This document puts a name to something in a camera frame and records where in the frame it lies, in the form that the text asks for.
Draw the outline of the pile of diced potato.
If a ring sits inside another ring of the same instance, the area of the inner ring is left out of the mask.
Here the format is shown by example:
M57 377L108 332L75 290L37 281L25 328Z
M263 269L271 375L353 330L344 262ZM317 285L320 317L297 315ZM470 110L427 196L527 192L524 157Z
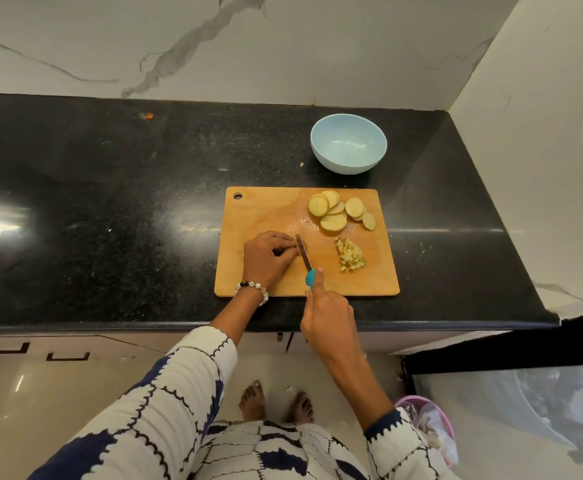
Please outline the pile of diced potato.
M349 238L336 239L335 247L337 250L339 263L341 265L340 272L353 271L365 266L366 261L362 254L360 247Z

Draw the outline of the light blue bowl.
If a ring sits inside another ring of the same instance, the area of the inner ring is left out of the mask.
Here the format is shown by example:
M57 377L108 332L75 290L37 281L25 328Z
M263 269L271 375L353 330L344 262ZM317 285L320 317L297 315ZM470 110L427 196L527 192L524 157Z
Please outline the light blue bowl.
M387 138L375 123L355 114L331 114L310 132L311 149L326 169L359 175L374 168L387 152Z

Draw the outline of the person's left hand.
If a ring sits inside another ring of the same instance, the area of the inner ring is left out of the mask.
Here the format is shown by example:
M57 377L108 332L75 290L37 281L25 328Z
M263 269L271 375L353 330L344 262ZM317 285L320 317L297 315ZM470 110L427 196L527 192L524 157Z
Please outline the person's left hand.
M260 233L244 244L241 282L253 282L269 291L280 281L292 262L274 257L267 246L267 232Z

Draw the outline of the person's left foot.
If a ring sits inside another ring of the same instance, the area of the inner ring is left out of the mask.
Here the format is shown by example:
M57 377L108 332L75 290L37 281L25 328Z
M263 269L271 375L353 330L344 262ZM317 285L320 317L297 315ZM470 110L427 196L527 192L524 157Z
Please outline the person's left foot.
M239 409L244 422L257 422L267 419L266 400L260 381L255 380L243 391Z

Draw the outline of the person's left forearm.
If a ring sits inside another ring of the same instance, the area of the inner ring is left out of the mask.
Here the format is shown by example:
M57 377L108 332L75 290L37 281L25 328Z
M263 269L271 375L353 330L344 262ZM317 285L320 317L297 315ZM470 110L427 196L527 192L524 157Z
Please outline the person's left forearm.
M264 303L264 297L261 289L241 287L209 326L222 331L238 346L249 321Z

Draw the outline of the blue handled kitchen knife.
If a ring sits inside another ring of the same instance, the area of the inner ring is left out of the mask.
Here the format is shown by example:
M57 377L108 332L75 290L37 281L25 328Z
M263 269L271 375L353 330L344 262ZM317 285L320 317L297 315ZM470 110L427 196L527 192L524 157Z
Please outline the blue handled kitchen knife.
M304 278L305 285L312 290L314 286L314 281L316 278L316 269L312 266L311 261L309 259L309 255L307 253L306 245L304 240L299 234L295 235L296 245L299 252L300 257L302 258L303 264L306 268L306 274Z

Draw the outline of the person's right foot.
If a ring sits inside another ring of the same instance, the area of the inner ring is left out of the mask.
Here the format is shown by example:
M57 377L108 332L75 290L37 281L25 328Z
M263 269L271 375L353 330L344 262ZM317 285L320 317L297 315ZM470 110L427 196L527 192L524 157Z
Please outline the person's right foot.
M315 423L312 402L305 392L299 392L296 395L284 422L294 426Z

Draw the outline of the wooden cutting board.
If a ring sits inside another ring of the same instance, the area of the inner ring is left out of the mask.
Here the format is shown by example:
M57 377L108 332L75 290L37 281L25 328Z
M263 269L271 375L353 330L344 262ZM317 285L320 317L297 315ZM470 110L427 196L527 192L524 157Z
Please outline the wooden cutting board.
M396 296L399 282L375 189L336 189L344 200L359 198L376 220L375 230L348 220L339 233L330 233L309 213L307 204L322 188L311 187L228 187L217 260L214 292L232 297L242 277L244 243L269 230L292 237L300 235L311 265L325 274L325 286L350 297ZM362 252L364 266L341 271L337 241L350 239Z

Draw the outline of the plastic covered white appliance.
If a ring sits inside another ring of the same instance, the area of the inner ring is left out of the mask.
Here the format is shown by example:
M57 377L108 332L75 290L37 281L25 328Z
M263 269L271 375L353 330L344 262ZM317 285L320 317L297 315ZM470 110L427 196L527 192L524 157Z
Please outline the plastic covered white appliance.
M418 374L447 415L464 480L583 480L583 365Z

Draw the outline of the pile of potato slices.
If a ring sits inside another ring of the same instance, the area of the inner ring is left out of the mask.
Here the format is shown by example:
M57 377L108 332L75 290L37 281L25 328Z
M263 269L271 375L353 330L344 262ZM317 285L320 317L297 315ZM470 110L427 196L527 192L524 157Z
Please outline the pile of potato slices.
M344 199L336 190L324 190L310 197L307 210L328 232L344 230L349 221L362 223L368 231L376 228L375 216L359 196Z

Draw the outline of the person's right hand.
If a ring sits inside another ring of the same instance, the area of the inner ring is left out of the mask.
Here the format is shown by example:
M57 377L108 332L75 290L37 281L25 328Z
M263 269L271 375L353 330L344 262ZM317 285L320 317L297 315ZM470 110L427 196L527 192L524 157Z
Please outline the person's right hand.
M325 288L321 268L314 270L305 298L301 331L321 361L345 363L363 356L353 308L344 296Z

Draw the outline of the person's right forearm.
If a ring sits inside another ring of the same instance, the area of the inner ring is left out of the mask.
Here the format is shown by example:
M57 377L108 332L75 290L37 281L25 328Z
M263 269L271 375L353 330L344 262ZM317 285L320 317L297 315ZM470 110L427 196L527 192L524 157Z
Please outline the person's right forearm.
M307 339L363 431L394 410L362 351L357 333Z

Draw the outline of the white navy patterned dress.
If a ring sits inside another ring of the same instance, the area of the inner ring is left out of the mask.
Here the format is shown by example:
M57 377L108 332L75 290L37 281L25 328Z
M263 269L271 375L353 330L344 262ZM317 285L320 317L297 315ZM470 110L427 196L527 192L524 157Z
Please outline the white navy patterned dress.
M196 328L27 480L460 480L402 408L364 432L371 471L316 424L216 420L237 358Z

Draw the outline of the person's foot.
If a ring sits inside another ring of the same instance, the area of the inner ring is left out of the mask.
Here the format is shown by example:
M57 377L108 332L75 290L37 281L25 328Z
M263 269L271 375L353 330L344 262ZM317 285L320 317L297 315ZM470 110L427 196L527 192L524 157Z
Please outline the person's foot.
M267 419L266 400L260 381L255 380L243 391L239 409L244 422L257 422Z
M312 402L305 392L299 392L296 395L284 422L294 426L315 423Z

